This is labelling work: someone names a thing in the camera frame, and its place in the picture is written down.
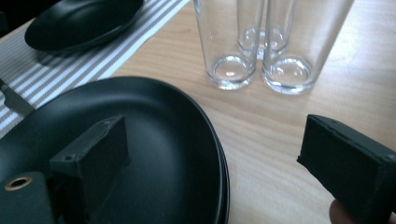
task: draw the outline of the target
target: table surface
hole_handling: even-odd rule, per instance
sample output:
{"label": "table surface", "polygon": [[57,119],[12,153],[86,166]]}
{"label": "table surface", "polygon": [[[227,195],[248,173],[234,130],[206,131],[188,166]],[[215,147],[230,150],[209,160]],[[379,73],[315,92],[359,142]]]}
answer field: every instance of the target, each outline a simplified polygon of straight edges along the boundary
{"label": "table surface", "polygon": [[337,119],[396,150],[395,39],[396,1],[355,0],[311,92],[272,91],[261,62],[250,85],[223,91],[206,77],[190,1],[114,77],[165,81],[206,112],[228,162],[229,223],[330,223],[332,195],[296,161],[306,116]]}

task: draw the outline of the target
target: hand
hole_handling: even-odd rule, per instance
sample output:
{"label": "hand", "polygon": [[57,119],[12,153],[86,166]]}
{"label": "hand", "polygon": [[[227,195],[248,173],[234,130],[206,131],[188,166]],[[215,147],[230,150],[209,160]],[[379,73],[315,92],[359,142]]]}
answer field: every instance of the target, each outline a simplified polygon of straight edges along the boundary
{"label": "hand", "polygon": [[[337,200],[332,201],[329,216],[332,224],[358,224],[355,218]],[[396,224],[396,216],[393,213],[389,218],[389,224]]]}

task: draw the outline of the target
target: gray and white stripes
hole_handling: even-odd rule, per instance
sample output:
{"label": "gray and white stripes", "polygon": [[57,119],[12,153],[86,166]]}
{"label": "gray and white stripes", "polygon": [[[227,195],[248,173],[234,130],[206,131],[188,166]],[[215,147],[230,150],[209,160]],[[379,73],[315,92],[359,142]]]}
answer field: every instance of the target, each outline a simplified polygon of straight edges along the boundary
{"label": "gray and white stripes", "polygon": [[[38,108],[65,91],[110,77],[189,0],[146,0],[134,25],[94,49],[50,55],[31,49],[25,30],[0,43],[0,77]],[[0,94],[0,138],[22,120],[4,106]]]}

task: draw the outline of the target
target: black oval plate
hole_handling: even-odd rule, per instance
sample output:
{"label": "black oval plate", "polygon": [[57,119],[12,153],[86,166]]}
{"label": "black oval plate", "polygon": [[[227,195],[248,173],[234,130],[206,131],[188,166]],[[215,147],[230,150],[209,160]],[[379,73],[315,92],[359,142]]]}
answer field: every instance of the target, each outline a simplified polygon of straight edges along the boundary
{"label": "black oval plate", "polygon": [[144,0],[62,0],[29,25],[25,41],[42,51],[89,49],[123,32],[143,3]]}
{"label": "black oval plate", "polygon": [[94,223],[227,222],[227,165],[209,119],[187,94],[149,78],[96,81],[40,107],[0,140],[0,181],[28,171],[50,176],[53,155],[119,114],[132,161]]}

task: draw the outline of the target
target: stack of glasses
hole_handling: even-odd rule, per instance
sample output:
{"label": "stack of glasses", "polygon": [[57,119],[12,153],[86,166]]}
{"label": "stack of glasses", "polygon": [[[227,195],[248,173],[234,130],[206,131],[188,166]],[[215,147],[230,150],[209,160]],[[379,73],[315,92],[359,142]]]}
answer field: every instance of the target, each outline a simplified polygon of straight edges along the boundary
{"label": "stack of glasses", "polygon": [[274,91],[311,90],[353,0],[194,0],[206,72],[220,89],[249,84],[262,60]]}

